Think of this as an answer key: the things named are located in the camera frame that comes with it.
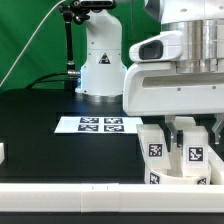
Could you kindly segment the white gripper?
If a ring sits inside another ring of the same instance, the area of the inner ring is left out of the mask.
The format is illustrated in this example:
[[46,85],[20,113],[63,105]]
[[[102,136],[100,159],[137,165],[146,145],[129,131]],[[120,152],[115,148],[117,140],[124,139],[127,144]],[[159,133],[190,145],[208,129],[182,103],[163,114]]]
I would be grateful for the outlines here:
[[212,132],[218,144],[224,128],[224,74],[178,74],[171,62],[133,64],[124,81],[123,110],[129,116],[168,115],[170,151],[183,144],[182,120],[174,115],[216,114]]

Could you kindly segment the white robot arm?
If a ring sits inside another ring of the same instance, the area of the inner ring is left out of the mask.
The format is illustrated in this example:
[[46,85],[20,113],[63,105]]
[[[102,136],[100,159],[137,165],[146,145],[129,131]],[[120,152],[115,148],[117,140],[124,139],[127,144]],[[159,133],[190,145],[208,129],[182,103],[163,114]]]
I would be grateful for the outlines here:
[[104,18],[88,26],[96,41],[82,68],[82,91],[94,97],[121,85],[129,115],[214,114],[214,139],[224,128],[224,0],[145,0],[161,32],[129,50],[133,65],[121,78],[101,84],[104,66],[118,67],[116,34]]

